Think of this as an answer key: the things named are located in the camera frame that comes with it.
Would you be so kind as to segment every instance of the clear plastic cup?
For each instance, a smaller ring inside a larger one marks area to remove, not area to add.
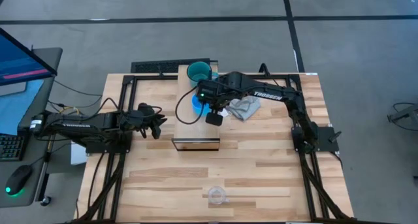
[[[208,200],[211,204],[228,203],[227,193],[222,187],[214,186],[208,191]]]

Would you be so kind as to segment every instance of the computer mouse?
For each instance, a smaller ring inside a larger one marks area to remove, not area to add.
[[[32,174],[32,167],[30,165],[22,165],[18,167],[6,182],[6,193],[8,195],[15,195],[25,186],[27,179]]]

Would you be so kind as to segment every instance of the monitor stand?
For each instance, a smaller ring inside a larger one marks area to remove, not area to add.
[[[20,93],[26,90],[26,82],[20,82],[17,84],[8,84],[0,86],[0,96],[5,96],[13,93]]]

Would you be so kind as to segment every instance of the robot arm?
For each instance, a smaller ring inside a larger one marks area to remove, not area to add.
[[[138,110],[93,116],[69,116],[45,112],[33,117],[30,130],[37,138],[60,134],[86,147],[87,151],[95,153],[117,147],[125,150],[123,145],[130,144],[128,133],[131,131],[140,131],[146,138],[145,130],[150,128],[154,139],[158,139],[161,134],[159,126],[167,120],[164,117],[158,112],[155,113],[153,108],[145,103],[139,104]]]
[[[259,82],[240,72],[230,72],[217,80],[201,80],[197,85],[199,101],[209,104],[212,109],[206,117],[206,122],[218,126],[222,124],[222,116],[217,113],[231,100],[248,95],[285,103],[289,117],[302,128],[305,141],[312,146],[317,145],[317,125],[311,122],[300,91]]]

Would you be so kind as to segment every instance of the concrete floor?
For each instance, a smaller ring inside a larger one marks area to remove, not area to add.
[[[418,0],[290,0],[295,16],[418,14]],[[283,0],[5,0],[0,20],[283,16]],[[355,216],[416,223],[418,134],[391,125],[400,101],[417,102],[418,21],[295,22],[306,72],[318,72],[338,139]],[[132,61],[210,57],[222,71],[296,72],[287,22],[2,25],[24,44],[64,49],[58,80],[100,93]],[[51,101],[94,99],[54,86]],[[72,218],[82,170],[52,175],[51,205],[0,209],[0,223]]]

